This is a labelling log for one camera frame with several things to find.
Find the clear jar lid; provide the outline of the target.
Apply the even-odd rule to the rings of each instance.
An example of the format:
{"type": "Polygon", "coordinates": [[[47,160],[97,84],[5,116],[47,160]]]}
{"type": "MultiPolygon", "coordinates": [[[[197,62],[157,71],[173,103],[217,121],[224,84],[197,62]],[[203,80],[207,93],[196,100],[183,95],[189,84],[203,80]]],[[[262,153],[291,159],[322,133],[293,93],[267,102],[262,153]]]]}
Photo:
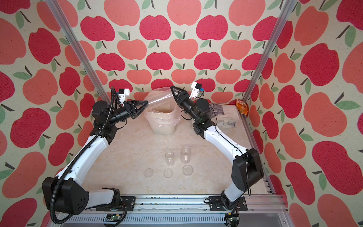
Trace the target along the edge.
{"type": "Polygon", "coordinates": [[[164,170],[164,177],[167,179],[171,178],[173,176],[173,174],[174,174],[174,172],[170,168],[167,168],[164,170]]]}
{"type": "Polygon", "coordinates": [[[144,171],[144,177],[147,178],[147,179],[150,179],[152,178],[154,175],[154,170],[152,168],[147,168],[145,171],[144,171]]]}
{"type": "Polygon", "coordinates": [[[184,165],[182,172],[185,176],[191,176],[193,174],[193,167],[191,165],[184,165]]]}

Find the clear tea jar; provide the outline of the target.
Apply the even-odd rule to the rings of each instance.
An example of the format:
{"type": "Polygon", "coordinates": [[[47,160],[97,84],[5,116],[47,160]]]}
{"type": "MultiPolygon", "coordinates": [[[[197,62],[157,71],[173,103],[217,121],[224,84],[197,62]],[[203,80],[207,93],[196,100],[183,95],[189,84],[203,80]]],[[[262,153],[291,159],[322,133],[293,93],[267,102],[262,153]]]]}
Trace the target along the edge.
{"type": "Polygon", "coordinates": [[[188,164],[191,161],[192,151],[188,146],[184,146],[181,148],[180,160],[184,164],[188,164]]]}
{"type": "Polygon", "coordinates": [[[175,164],[175,155],[173,151],[167,150],[165,152],[165,159],[166,159],[166,164],[168,166],[173,166],[175,164]]]}
{"type": "Polygon", "coordinates": [[[171,102],[174,99],[172,93],[164,92],[164,93],[149,93],[146,97],[148,104],[150,107],[158,107],[160,105],[164,105],[168,102],[171,102]]]}

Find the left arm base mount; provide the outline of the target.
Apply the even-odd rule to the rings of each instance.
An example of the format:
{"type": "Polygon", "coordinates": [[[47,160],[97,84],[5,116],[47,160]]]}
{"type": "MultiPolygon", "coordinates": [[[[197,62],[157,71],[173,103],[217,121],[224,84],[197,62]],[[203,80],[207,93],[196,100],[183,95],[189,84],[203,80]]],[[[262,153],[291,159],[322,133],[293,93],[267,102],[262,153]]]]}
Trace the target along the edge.
{"type": "Polygon", "coordinates": [[[120,199],[113,201],[110,204],[97,206],[96,211],[133,211],[135,200],[135,196],[121,196],[120,199]]]}

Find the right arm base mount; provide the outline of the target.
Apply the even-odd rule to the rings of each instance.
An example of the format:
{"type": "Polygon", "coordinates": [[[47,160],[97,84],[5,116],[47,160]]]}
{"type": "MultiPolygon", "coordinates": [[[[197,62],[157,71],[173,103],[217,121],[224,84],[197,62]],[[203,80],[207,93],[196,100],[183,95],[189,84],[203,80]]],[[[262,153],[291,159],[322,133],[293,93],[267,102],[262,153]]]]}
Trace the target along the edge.
{"type": "Polygon", "coordinates": [[[225,196],[210,196],[204,200],[211,211],[247,211],[247,203],[244,197],[238,198],[236,201],[229,201],[225,196]]]}

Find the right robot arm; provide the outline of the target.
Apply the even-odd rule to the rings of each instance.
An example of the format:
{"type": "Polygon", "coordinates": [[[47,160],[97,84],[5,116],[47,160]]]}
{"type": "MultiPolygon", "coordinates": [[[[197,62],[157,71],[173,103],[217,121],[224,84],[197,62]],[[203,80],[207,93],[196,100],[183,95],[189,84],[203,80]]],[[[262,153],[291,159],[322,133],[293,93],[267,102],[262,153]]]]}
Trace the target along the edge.
{"type": "Polygon", "coordinates": [[[212,143],[231,161],[232,183],[221,193],[221,202],[225,210],[235,210],[240,197],[264,177],[259,152],[254,148],[247,149],[225,135],[209,117],[211,108],[206,99],[193,101],[194,96],[186,90],[175,86],[170,89],[176,104],[194,121],[195,133],[212,143]]]}

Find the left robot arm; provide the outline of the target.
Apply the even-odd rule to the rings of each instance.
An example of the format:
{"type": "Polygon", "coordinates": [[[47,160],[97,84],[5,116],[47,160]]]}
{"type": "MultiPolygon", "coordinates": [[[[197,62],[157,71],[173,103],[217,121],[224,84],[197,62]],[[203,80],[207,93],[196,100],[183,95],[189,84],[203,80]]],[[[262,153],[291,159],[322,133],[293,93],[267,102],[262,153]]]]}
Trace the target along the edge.
{"type": "Polygon", "coordinates": [[[122,215],[115,216],[113,227],[126,218],[127,207],[123,204],[118,189],[103,188],[88,192],[82,187],[88,171],[119,130],[116,124],[127,123],[129,118],[136,119],[148,107],[148,101],[125,101],[126,96],[126,90],[117,92],[111,88],[110,103],[97,101],[93,104],[92,116],[95,120],[86,144],[62,171],[43,181],[44,199],[54,224],[63,224],[71,217],[92,208],[121,211],[122,215]]]}

